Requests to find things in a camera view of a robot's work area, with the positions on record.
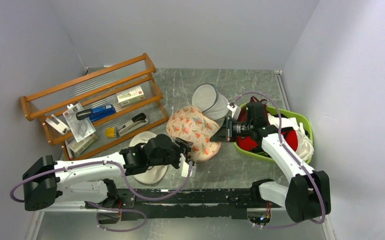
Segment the floral mesh bra laundry bag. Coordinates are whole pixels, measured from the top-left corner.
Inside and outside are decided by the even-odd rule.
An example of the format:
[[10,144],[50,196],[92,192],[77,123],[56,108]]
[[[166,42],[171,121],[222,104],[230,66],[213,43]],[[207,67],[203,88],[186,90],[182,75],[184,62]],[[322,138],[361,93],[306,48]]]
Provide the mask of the floral mesh bra laundry bag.
[[191,157],[195,161],[210,160],[221,148],[220,142],[212,142],[211,137],[220,129],[218,123],[203,115],[193,105],[177,110],[169,117],[166,131],[173,138],[192,142]]

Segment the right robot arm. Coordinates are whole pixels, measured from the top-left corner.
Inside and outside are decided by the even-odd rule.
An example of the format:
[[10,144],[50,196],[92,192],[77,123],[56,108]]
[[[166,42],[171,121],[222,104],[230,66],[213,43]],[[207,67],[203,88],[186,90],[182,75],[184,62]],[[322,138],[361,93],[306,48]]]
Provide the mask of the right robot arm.
[[323,170],[314,170],[288,145],[282,134],[281,111],[277,110],[278,124],[273,125],[269,123],[266,107],[261,102],[246,104],[246,121],[238,120],[241,108],[234,102],[226,107],[231,115],[225,117],[210,141],[234,142],[237,138],[250,137],[270,155],[288,180],[288,186],[271,179],[254,182],[250,188],[251,203],[263,207],[271,202],[285,208],[296,224],[303,221],[324,223],[331,212],[329,176]]

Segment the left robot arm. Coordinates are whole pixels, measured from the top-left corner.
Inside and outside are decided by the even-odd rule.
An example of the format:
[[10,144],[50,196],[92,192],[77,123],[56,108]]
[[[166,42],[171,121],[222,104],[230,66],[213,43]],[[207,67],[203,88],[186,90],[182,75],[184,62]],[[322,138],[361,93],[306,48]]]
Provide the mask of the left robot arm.
[[186,178],[195,168],[190,152],[193,143],[158,134],[115,153],[75,161],[40,157],[23,175],[26,211],[44,210],[56,203],[92,202],[112,208],[119,201],[114,178],[145,173],[151,167],[172,166]]

